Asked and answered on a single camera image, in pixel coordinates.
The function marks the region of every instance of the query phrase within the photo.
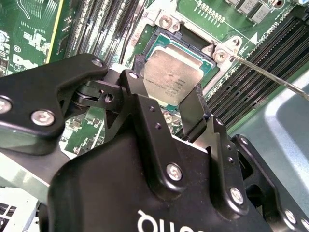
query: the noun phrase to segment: ram slot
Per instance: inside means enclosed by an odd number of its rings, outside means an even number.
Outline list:
[[[65,57],[71,57],[78,54],[94,2],[95,0],[82,1],[73,30],[70,33],[69,44],[67,46]]]
[[[95,56],[99,56],[101,54],[101,50],[104,46],[105,40],[106,40],[106,36],[109,32],[109,30],[111,29],[113,22],[116,20],[117,15],[119,14],[119,11],[122,11],[122,9],[125,7],[125,3],[122,0],[115,0],[112,4],[112,8],[111,11],[108,15],[108,19],[107,22],[103,25],[100,35],[99,35],[99,39],[98,42],[96,44],[96,48],[94,51],[94,55]]]
[[[96,19],[90,38],[86,48],[86,53],[94,53],[96,44],[98,43],[100,32],[106,23],[107,17],[111,12],[112,0],[104,0],[98,18]]]
[[[117,48],[122,38],[125,38],[125,36],[127,36],[127,33],[130,30],[130,22],[132,21],[138,4],[138,0],[130,0],[126,3],[124,13],[121,15],[119,22],[116,23],[115,32],[112,36],[112,45],[108,48],[107,52],[105,53],[106,55],[104,56],[104,60],[107,65],[111,65],[112,59],[117,51]]]
[[[309,61],[309,27],[293,16],[286,18],[248,60],[287,80]],[[211,112],[231,128],[278,87],[279,84],[241,65],[207,101]]]
[[[82,45],[81,45],[78,53],[86,53],[86,49],[87,49],[87,46],[89,44],[90,36],[93,33],[95,22],[98,18],[98,15],[100,13],[100,9],[102,8],[102,6],[103,6],[103,0],[97,0],[95,2],[91,16],[88,20],[88,25],[87,25],[87,29],[86,29],[84,37],[83,37]]]

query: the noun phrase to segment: metal rod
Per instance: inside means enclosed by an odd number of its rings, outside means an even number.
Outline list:
[[[280,79],[279,77],[271,74],[270,72],[267,72],[266,70],[256,66],[255,64],[252,64],[251,62],[249,62],[249,61],[247,61],[247,60],[245,60],[245,59],[243,59],[243,58],[241,58],[237,55],[232,55],[232,57],[234,57],[236,60],[240,61],[244,65],[247,65],[249,68],[252,68],[253,70],[264,75],[265,77],[268,77],[269,79],[273,80],[274,82],[277,82],[278,84],[280,84],[282,86],[285,86],[289,90],[293,91],[294,93],[302,96],[303,98],[305,98],[306,100],[309,101],[309,95],[307,93],[305,93],[303,90],[301,90],[300,88]]]

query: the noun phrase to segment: black metal bracket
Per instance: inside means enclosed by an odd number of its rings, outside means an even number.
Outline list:
[[[73,100],[107,110],[105,143],[129,128],[134,129],[150,188],[165,200],[179,197],[186,188],[187,177],[159,104],[148,97],[142,77],[134,71],[124,70],[120,76],[113,75],[111,72],[104,79],[109,83],[86,83]],[[175,181],[168,175],[169,164],[180,170],[180,180]]]
[[[230,142],[223,122],[212,116],[195,88],[180,104],[183,132],[189,141],[211,156],[211,201],[226,218],[248,213],[248,201],[241,177],[235,145]]]
[[[306,215],[251,142],[241,135],[235,135],[231,141],[239,154],[247,196],[256,208],[260,208],[273,231],[306,231],[301,222]]]
[[[76,89],[90,80],[102,79],[108,67],[95,56],[82,54],[0,79],[0,97],[12,108],[0,114],[0,147],[32,155],[51,153],[62,134],[64,115]],[[31,121],[38,110],[55,121],[39,126]]]

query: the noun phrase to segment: motherboard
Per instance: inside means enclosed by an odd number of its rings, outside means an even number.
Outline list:
[[[91,53],[140,73],[176,136],[197,86],[230,131],[278,94],[231,53],[293,81],[309,69],[309,0],[2,0],[0,77]],[[68,155],[104,142],[105,111],[69,119]]]

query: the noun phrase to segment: silver screw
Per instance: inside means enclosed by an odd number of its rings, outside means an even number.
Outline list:
[[[171,115],[164,115],[164,119],[166,121],[166,123],[172,123],[173,122],[173,118]]]
[[[172,163],[170,163],[166,166],[166,171],[167,171],[169,177],[172,180],[175,180],[175,181],[180,181],[182,176],[183,176],[179,167],[177,167],[175,164],[172,164]]]
[[[102,62],[101,62],[100,60],[98,60],[98,59],[93,59],[91,62],[92,62],[94,65],[97,65],[97,66],[99,66],[99,67],[103,67]]]
[[[286,218],[289,220],[290,223],[296,224],[296,219],[294,217],[294,214],[290,210],[286,209],[284,211],[284,213],[285,213]]]
[[[137,79],[139,77],[135,72],[129,72],[129,75],[134,79]]]
[[[11,108],[12,104],[8,100],[0,98],[0,114],[10,111]]]
[[[159,24],[163,29],[169,29],[172,26],[172,19],[167,16],[162,16],[159,20]]]
[[[244,144],[248,144],[247,140],[245,138],[240,139]]]
[[[39,126],[47,127],[54,123],[55,117],[46,110],[37,110],[32,113],[31,120]]]
[[[237,188],[231,188],[230,192],[231,192],[233,200],[237,204],[243,204],[243,196],[242,196],[241,192]]]
[[[217,63],[221,64],[226,60],[227,53],[223,50],[219,50],[213,55],[213,58]]]
[[[303,218],[301,219],[301,223],[303,223],[303,226],[306,228],[307,231],[309,231],[309,223]]]
[[[223,126],[223,122],[220,119],[216,118],[216,121],[219,123],[219,125]]]

